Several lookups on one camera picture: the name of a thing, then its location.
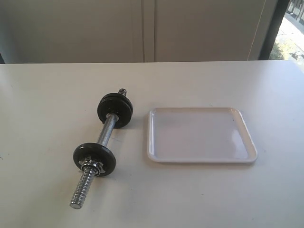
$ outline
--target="white table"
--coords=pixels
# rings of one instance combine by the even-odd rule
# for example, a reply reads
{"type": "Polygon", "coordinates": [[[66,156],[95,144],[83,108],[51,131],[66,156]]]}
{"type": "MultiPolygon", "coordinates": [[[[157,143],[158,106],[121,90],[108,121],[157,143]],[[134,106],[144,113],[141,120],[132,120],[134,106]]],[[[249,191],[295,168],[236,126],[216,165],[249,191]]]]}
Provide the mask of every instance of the white table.
{"type": "Polygon", "coordinates": [[[292,62],[0,66],[1,228],[303,228],[304,75],[292,62]],[[102,129],[101,97],[128,90],[133,119],[108,147],[115,171],[69,207],[74,149],[102,129]],[[248,165],[167,165],[146,155],[155,107],[239,109],[248,165]]]}

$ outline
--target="sidewalk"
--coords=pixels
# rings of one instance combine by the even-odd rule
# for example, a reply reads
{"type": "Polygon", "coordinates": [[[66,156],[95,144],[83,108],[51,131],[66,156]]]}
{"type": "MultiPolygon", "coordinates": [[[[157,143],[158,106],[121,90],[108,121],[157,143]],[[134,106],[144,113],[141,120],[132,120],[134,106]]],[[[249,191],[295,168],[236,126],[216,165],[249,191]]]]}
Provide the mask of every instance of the sidewalk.
{"type": "Polygon", "coordinates": [[[269,60],[292,60],[304,72],[304,27],[300,31],[292,20],[294,18],[285,14],[269,60]]]}

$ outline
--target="metal bar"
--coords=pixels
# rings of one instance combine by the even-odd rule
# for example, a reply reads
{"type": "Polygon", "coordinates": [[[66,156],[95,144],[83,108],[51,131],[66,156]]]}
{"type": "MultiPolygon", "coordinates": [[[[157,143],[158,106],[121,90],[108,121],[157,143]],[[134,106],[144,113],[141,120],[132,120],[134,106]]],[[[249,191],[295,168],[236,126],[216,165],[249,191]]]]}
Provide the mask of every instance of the metal bar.
{"type": "Polygon", "coordinates": [[[104,123],[104,127],[99,135],[97,143],[103,146],[108,144],[111,133],[114,129],[115,123],[118,121],[118,116],[113,113],[109,113],[107,115],[106,121],[104,123]]]}

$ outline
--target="square plate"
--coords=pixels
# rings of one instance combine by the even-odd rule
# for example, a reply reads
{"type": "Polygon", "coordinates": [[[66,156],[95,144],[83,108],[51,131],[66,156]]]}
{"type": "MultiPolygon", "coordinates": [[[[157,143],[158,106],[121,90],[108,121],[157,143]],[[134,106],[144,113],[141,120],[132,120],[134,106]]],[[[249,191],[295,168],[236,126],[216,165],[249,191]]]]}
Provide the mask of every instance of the square plate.
{"type": "Polygon", "coordinates": [[[257,151],[237,109],[156,108],[149,114],[148,156],[156,162],[252,163],[257,151]]]}

